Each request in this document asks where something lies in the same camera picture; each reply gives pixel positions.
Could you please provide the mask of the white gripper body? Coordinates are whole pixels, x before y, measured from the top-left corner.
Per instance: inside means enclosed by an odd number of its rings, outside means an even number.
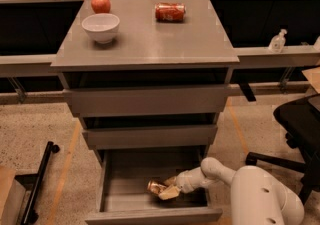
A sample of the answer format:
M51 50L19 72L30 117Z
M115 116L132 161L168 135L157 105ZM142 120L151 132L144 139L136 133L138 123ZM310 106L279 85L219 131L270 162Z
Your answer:
M191 193L195 190L192 185L193 175L190 171L184 171L177 175L176 186L184 194Z

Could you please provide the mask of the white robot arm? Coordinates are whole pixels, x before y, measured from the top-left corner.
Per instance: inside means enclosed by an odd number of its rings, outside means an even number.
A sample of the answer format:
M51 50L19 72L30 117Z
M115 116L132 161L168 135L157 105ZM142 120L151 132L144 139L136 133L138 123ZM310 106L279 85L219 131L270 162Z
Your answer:
M168 200L216 181L230 187L232 225L300 225L304 219L300 198L270 173L251 165L235 171L213 157L167 179L157 195Z

